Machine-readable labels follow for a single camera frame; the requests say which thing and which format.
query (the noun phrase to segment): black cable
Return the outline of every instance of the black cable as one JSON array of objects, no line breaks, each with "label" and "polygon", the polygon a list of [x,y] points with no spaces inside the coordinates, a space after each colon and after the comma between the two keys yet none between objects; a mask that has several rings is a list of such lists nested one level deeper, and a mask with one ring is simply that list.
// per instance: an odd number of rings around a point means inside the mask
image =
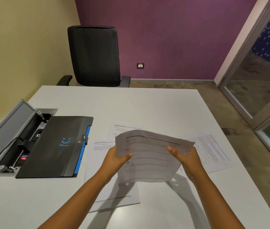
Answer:
[{"label": "black cable", "polygon": [[15,141],[16,139],[20,139],[21,141],[23,141],[23,139],[21,139],[20,137],[15,137],[13,140],[11,140],[11,142],[0,152],[0,154],[2,154],[2,152],[6,149],[6,148],[8,148],[9,146],[10,146],[10,144],[13,142],[13,141]]}]

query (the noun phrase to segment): floor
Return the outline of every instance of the floor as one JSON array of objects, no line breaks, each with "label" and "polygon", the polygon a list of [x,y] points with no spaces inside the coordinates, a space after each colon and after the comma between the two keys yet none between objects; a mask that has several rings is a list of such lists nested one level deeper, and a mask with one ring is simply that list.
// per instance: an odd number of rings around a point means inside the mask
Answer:
[{"label": "floor", "polygon": [[226,87],[251,116],[256,115],[270,102],[270,62],[250,51]]},{"label": "floor", "polygon": [[130,87],[197,89],[270,207],[270,152],[213,82],[131,80]]}]

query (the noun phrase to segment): purple wall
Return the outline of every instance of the purple wall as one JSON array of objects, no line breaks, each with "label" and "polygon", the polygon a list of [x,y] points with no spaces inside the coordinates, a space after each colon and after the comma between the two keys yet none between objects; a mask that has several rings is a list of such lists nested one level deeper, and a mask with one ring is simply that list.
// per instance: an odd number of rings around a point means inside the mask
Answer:
[{"label": "purple wall", "polygon": [[[81,25],[114,26],[121,75],[214,79],[256,0],[75,0]],[[145,63],[136,69],[136,63]]]}]

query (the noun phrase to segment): blue folder edge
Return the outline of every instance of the blue folder edge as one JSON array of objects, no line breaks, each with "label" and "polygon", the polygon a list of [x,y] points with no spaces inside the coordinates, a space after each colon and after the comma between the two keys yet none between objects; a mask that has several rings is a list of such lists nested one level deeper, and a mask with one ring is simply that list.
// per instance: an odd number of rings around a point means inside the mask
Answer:
[{"label": "blue folder edge", "polygon": [[[87,127],[85,136],[88,136],[89,131],[90,131],[90,127],[91,127],[91,126],[88,126],[88,127]],[[78,159],[78,162],[77,162],[75,171],[74,171],[74,176],[77,175],[78,172],[79,172],[79,168],[80,168],[80,164],[81,164],[82,157],[83,157],[83,154],[84,154],[85,146],[86,146],[86,143],[85,143],[85,141],[84,141],[84,142],[83,142],[83,145],[82,145],[82,149],[81,149],[80,155],[79,155],[79,159]]]}]

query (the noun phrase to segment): sheet of paper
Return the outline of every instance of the sheet of paper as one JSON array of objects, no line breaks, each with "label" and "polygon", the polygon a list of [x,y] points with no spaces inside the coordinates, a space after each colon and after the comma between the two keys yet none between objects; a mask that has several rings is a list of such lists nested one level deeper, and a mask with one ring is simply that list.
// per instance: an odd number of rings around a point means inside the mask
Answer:
[{"label": "sheet of paper", "polygon": [[110,126],[110,128],[108,130],[108,135],[109,136],[118,136],[119,134],[121,134],[123,132],[135,130],[135,129],[145,130],[145,127],[140,126],[140,125],[116,124],[116,125]]},{"label": "sheet of paper", "polygon": [[194,142],[144,130],[124,132],[115,140],[118,156],[133,153],[118,171],[119,183],[171,181],[181,164],[167,151],[167,146],[186,154],[194,145]]},{"label": "sheet of paper", "polygon": [[[84,182],[98,171],[108,150],[113,146],[115,146],[114,137],[89,141],[86,148],[88,149],[88,153],[85,164]],[[116,174],[99,193],[90,212],[136,203],[140,203],[137,184],[118,185],[118,175]]]},{"label": "sheet of paper", "polygon": [[[225,154],[225,151],[220,148],[212,135],[198,136],[189,140],[195,142],[194,147],[196,147],[207,173],[235,166],[235,163]],[[188,178],[182,166],[177,173],[179,174],[180,180]]]}]

